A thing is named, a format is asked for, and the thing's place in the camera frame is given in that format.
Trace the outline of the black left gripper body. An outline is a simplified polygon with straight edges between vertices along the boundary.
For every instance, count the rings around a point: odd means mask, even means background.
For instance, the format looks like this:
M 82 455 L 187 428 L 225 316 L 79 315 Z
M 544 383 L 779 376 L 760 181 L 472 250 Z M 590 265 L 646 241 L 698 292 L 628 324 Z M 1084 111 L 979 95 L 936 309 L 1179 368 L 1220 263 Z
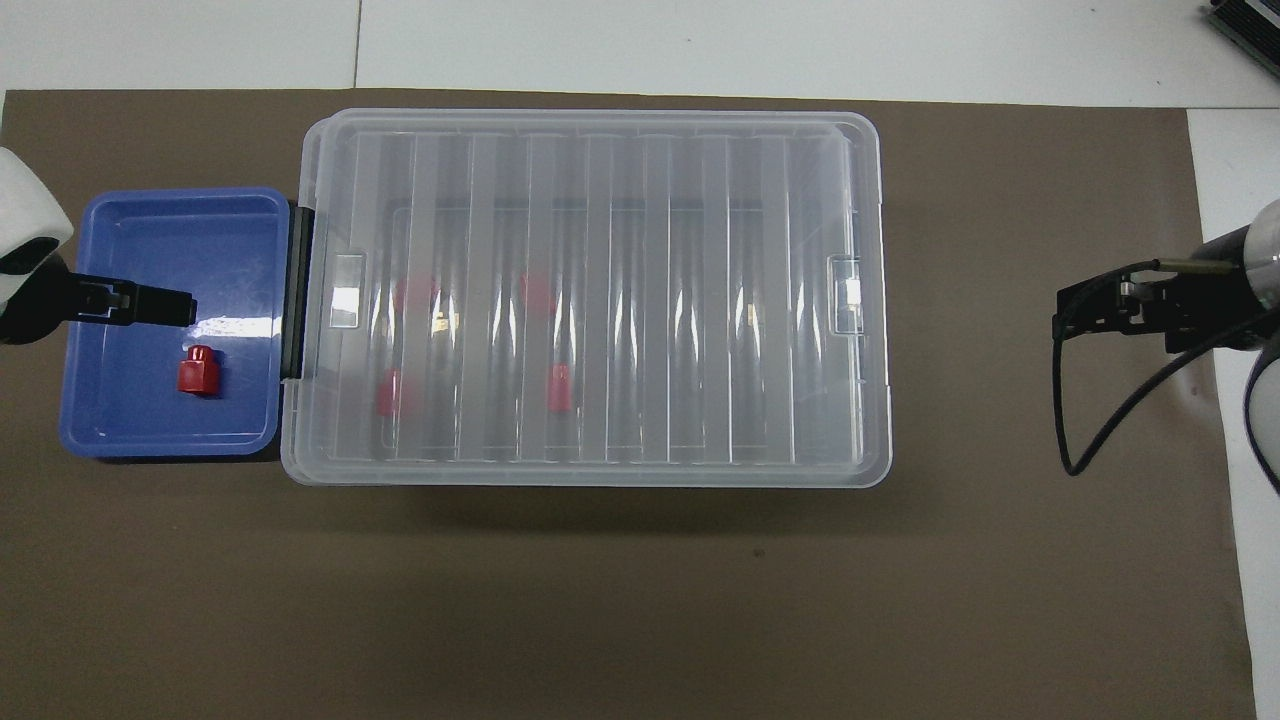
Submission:
M 1 343 L 31 345 L 69 322 L 128 325 L 136 319 L 137 296 L 134 282 L 74 273 L 52 255 L 5 302 Z

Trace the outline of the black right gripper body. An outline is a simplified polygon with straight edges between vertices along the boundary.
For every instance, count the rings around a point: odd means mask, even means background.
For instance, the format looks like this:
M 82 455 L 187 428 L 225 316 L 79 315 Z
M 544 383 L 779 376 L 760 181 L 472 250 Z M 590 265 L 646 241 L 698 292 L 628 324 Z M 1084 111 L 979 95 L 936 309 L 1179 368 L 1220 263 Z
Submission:
M 1117 291 L 1124 334 L 1161 334 L 1180 354 L 1263 314 L 1245 270 L 1181 272 L 1161 281 L 1124 277 Z

